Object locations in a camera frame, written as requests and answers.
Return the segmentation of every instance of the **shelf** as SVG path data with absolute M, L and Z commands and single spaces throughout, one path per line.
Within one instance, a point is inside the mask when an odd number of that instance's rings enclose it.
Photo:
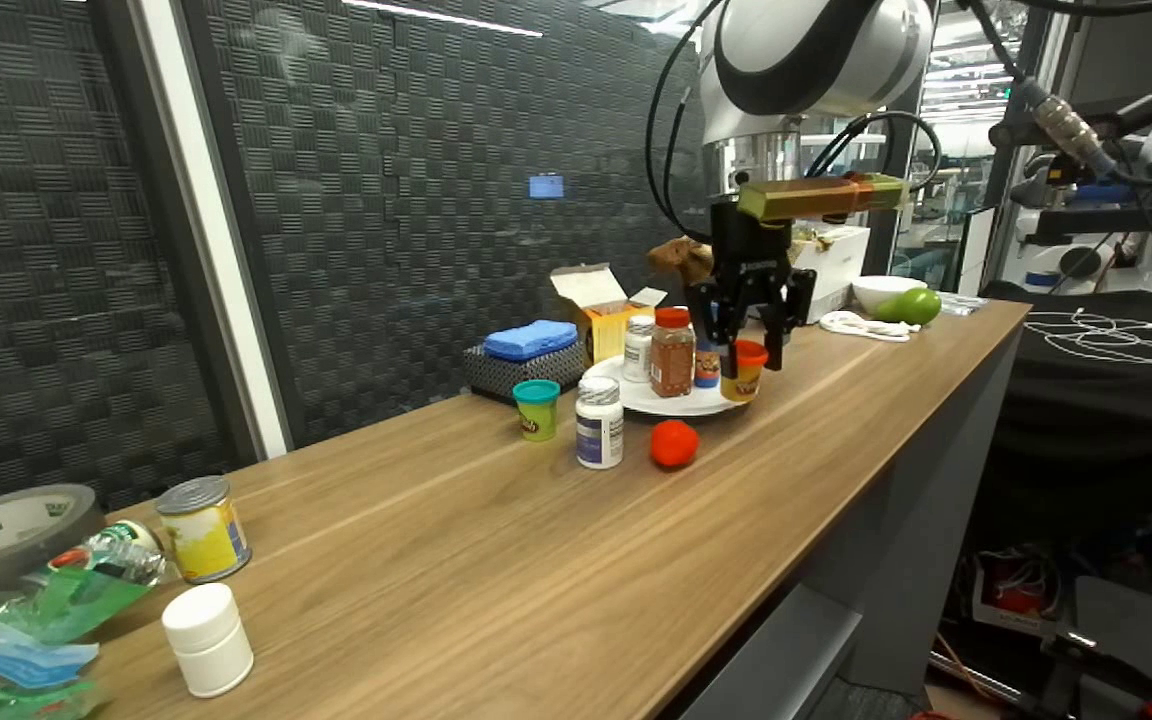
M 1041 238 L 1043 234 L 1148 234 L 1152 211 L 1143 220 L 1142 209 L 1060 209 L 1060 211 L 1041 211 Z

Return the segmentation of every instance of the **bowl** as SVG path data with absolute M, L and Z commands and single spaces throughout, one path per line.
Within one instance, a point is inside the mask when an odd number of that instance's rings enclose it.
M 860 318 L 893 320 L 897 302 L 911 289 L 927 289 L 927 286 L 911 281 L 911 275 L 856 275 L 852 302 L 856 302 Z

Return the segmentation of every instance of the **ceiling light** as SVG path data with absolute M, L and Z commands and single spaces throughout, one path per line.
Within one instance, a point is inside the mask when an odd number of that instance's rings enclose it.
M 462 23 L 462 30 L 502 32 L 502 38 L 530 38 L 530 42 L 545 38 L 545 32 L 519 30 L 519 23 L 488 23 L 488 19 L 476 19 L 476 15 L 426 13 L 426 8 L 409 8 L 409 5 L 377 5 L 377 0 L 344 0 L 344 5 L 387 13 L 387 15 L 417 15 L 417 19 L 434 19 L 434 23 Z

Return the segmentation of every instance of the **cup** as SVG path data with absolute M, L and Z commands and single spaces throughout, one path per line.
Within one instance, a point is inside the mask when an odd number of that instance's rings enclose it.
M 759 341 L 737 341 L 737 376 L 726 376 L 726 400 L 747 406 L 759 391 L 767 348 Z
M 559 415 L 559 385 L 545 376 L 518 379 L 513 406 L 519 410 L 530 435 L 552 435 Z

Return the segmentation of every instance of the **condiment bottle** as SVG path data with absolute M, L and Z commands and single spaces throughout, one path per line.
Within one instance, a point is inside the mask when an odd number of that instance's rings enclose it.
M 630 320 L 619 385 L 648 385 L 652 333 L 657 333 L 657 318 L 652 312 L 635 312 Z
M 577 396 L 577 462 L 585 467 L 615 467 L 623 458 L 623 406 L 614 376 L 579 376 Z
M 696 367 L 696 333 L 690 306 L 660 306 L 648 346 L 648 385 L 657 396 L 690 396 Z

